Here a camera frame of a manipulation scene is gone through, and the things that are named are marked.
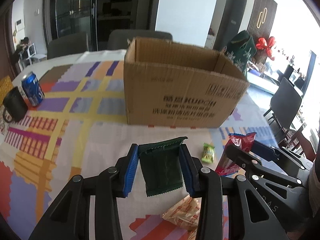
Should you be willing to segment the operator hand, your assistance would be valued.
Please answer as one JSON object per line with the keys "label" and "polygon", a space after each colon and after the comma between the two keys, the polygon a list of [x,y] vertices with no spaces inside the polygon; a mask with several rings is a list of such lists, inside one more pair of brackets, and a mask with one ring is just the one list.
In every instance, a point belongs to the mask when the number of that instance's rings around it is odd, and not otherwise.
{"label": "operator hand", "polygon": [[312,210],[312,216],[315,217],[320,206],[320,183],[316,176],[315,164],[310,170],[309,178],[309,202]]}

